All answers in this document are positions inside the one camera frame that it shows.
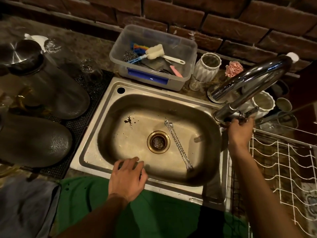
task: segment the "hand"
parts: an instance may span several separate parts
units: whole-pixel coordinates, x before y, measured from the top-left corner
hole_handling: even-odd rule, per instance
[[[247,122],[242,125],[237,119],[232,120],[228,130],[230,152],[234,152],[236,149],[247,149],[252,137],[253,125],[253,118],[248,118]]]
[[[143,161],[139,162],[135,169],[132,169],[138,160],[138,157],[134,157],[133,159],[118,160],[114,163],[109,181],[108,199],[113,196],[119,196],[126,200],[125,205],[127,205],[141,193],[148,175],[143,168]]]

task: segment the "dish rack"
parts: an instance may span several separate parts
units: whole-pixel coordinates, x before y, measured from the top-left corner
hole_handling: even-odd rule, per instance
[[[317,146],[256,130],[249,151],[303,237],[316,237]],[[232,177],[232,213],[247,219],[234,172]],[[249,224],[248,237],[254,237]]]

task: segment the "black drying mat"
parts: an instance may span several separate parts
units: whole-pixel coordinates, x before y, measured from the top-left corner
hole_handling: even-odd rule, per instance
[[[108,88],[114,73],[103,71],[103,80],[101,82],[87,84],[83,76],[75,78],[75,80],[87,91],[90,96],[90,105],[88,110],[80,117],[72,120],[62,120],[54,116],[46,117],[49,120],[60,123],[70,130],[73,136],[73,146],[69,154],[57,164],[47,168],[29,168],[22,167],[24,170],[28,170],[34,173],[39,173],[44,176],[51,176],[56,179],[63,179],[69,165],[75,155],[75,152],[85,134],[86,128],[88,127],[93,114],[100,103],[102,96]]]

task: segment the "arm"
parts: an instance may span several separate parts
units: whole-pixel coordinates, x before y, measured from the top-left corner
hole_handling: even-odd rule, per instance
[[[253,119],[249,119],[243,125],[233,120],[228,130],[228,149],[251,228],[257,237],[300,238],[299,230],[270,190],[248,151],[252,129]]]
[[[141,193],[148,179],[143,162],[139,162],[133,169],[133,165],[138,160],[138,157],[134,157],[117,161],[113,166],[109,195],[105,204],[93,210],[77,224],[67,228],[57,238],[112,237],[121,211]]]

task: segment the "clear plastic storage box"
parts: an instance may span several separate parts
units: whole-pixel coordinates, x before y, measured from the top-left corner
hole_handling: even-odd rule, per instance
[[[147,47],[162,44],[166,56],[185,61],[184,65],[172,62],[183,77],[124,62],[123,56],[126,51],[131,50],[131,43]],[[181,90],[185,82],[190,79],[196,57],[197,44],[193,40],[137,25],[126,26],[110,52],[110,60],[118,64],[121,76],[174,91]]]

